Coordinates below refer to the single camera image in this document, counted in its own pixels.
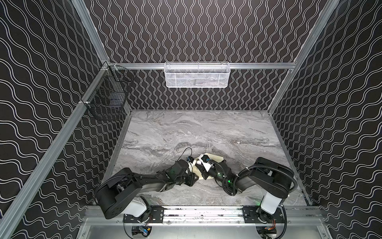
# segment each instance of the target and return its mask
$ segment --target gray marble tabletop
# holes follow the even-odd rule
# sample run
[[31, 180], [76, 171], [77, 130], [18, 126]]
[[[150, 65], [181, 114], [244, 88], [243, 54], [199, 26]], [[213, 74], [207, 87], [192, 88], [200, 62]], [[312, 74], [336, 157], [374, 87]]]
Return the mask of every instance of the gray marble tabletop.
[[[114, 168], [153, 174], [174, 164], [186, 147], [193, 157], [212, 153], [224, 157], [234, 173], [264, 157], [290, 167], [267, 112], [258, 111], [133, 111]], [[190, 155], [187, 150], [182, 159]], [[194, 186], [175, 185], [166, 192], [146, 192], [153, 205], [259, 205], [265, 190], [257, 185], [235, 197], [213, 179]], [[284, 205], [306, 205], [298, 188]]]

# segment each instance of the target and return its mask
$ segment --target black mounting plate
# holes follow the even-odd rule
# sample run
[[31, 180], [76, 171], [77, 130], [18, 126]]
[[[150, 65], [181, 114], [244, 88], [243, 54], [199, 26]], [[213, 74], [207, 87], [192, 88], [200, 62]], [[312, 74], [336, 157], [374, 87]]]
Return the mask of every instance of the black mounting plate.
[[[163, 212], [164, 208], [161, 206], [151, 206], [152, 219], [149, 223], [163, 223]], [[123, 217], [123, 223], [141, 223], [138, 221], [138, 218], [133, 215], [125, 214]]]
[[[263, 224], [256, 216], [256, 210], [260, 206], [244, 206], [243, 207], [243, 217], [245, 223], [257, 223]], [[276, 209], [276, 212], [273, 214], [273, 218], [276, 220], [276, 223], [284, 223], [284, 216], [280, 208]]]

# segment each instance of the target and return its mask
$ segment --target wavy patterned wall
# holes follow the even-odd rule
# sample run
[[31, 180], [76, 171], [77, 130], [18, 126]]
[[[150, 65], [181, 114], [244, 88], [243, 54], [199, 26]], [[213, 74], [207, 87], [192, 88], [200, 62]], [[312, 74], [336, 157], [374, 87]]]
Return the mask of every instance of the wavy patterned wall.
[[85, 3], [112, 62], [293, 62], [326, 0]]
[[122, 126], [85, 113], [12, 238], [76, 238]]
[[382, 238], [382, 1], [342, 0], [274, 118], [335, 239]]
[[140, 70], [130, 84], [133, 109], [267, 110], [288, 70], [232, 70], [226, 88], [168, 88], [163, 70]]
[[0, 0], [0, 218], [98, 73], [70, 0]]

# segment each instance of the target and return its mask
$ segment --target white plastic part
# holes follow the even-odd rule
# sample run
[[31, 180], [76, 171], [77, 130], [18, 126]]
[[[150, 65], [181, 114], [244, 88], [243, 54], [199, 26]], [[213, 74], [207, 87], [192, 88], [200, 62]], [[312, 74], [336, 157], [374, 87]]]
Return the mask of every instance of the white plastic part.
[[169, 88], [225, 88], [230, 77], [229, 62], [165, 62]]
[[142, 215], [147, 209], [146, 204], [143, 199], [140, 197], [135, 197], [133, 200], [127, 205], [127, 207], [122, 211], [123, 214], [133, 215], [136, 218]]
[[260, 207], [261, 209], [263, 209], [263, 211], [272, 215], [275, 213], [281, 200], [282, 200], [281, 198], [275, 197], [269, 192], [267, 192], [261, 202]]

